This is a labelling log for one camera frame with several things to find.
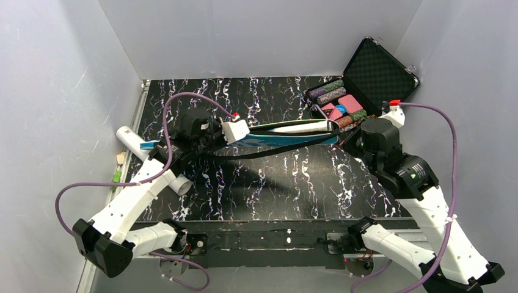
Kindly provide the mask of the blue racket white grip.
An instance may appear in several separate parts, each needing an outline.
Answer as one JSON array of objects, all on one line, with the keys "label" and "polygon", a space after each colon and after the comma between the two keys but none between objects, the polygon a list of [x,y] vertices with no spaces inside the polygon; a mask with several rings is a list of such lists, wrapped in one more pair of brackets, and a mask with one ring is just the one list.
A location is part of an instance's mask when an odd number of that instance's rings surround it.
[{"label": "blue racket white grip", "polygon": [[334,127],[328,120],[314,121],[311,123],[282,126],[271,129],[272,132],[284,133],[284,134],[297,134],[310,133],[310,132],[329,132],[333,131]]}]

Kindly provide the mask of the blue racket cover bag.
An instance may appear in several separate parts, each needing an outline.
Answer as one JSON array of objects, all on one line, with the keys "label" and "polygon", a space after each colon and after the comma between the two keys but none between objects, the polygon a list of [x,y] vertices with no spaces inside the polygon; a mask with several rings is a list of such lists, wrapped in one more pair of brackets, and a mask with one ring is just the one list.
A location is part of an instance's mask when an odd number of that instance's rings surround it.
[{"label": "blue racket cover bag", "polygon": [[[309,119],[309,120],[293,120],[293,121],[283,121],[280,123],[272,123],[265,124],[259,126],[248,126],[250,133],[242,140],[239,140],[231,145],[228,145],[225,141],[226,147],[266,147],[268,156],[283,153],[290,150],[294,150],[296,148],[306,147],[310,145],[318,145],[318,144],[333,144],[337,142],[338,135],[340,133],[340,128],[338,124],[332,120],[328,120],[332,123],[334,130],[329,132],[310,132],[310,133],[300,133],[297,134],[284,134],[278,132],[272,132],[271,129],[282,127],[282,126],[291,126],[298,124],[311,123],[314,121],[322,121],[327,119]],[[162,163],[166,163],[170,161],[172,164],[181,164],[186,163],[197,156],[210,153],[196,153],[191,151],[183,151],[179,149],[177,146],[173,145],[170,140],[170,135],[164,136],[159,140],[158,143],[155,143],[155,146],[149,152],[149,157],[147,159],[157,159]]]}]

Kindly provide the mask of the silver shuttlecock tube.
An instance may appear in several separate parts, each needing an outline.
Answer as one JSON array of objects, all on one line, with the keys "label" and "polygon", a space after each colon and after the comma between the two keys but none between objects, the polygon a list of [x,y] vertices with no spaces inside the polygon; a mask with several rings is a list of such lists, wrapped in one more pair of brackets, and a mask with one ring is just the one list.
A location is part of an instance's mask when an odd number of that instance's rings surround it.
[{"label": "silver shuttlecock tube", "polygon": [[[130,152],[138,157],[142,162],[149,157],[149,152],[159,140],[145,141],[135,133],[129,126],[122,126],[116,131],[116,137],[126,146]],[[178,195],[186,194],[191,188],[192,183],[184,175],[175,174],[175,178],[169,183],[169,187]]]}]

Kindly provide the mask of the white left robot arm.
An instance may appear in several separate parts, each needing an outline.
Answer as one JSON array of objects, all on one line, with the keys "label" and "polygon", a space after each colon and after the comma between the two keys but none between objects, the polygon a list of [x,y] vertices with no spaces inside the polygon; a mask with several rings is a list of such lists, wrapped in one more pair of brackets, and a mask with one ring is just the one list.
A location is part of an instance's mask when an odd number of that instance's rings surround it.
[{"label": "white left robot arm", "polygon": [[132,226],[165,188],[177,195],[190,190],[192,183],[182,174],[183,168],[201,151],[225,142],[222,124],[202,109],[189,109],[151,151],[141,149],[144,140],[130,127],[119,128],[117,138],[142,165],[129,186],[105,208],[90,220],[79,219],[73,225],[79,252],[109,278],[120,275],[136,257],[156,250],[186,253],[188,231],[177,221],[167,219],[138,230]]}]

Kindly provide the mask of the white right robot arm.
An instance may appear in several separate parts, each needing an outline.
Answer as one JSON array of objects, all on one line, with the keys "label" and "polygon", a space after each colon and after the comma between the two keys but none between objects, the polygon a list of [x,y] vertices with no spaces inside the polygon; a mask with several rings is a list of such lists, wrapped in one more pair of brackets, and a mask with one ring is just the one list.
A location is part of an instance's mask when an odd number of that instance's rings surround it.
[{"label": "white right robot arm", "polygon": [[412,215],[431,246],[416,246],[380,223],[364,217],[348,228],[348,245],[378,252],[417,278],[427,292],[482,292],[505,275],[503,267],[484,258],[458,224],[448,216],[439,181],[429,164],[403,152],[399,129],[383,118],[362,122],[355,147],[379,182]]}]

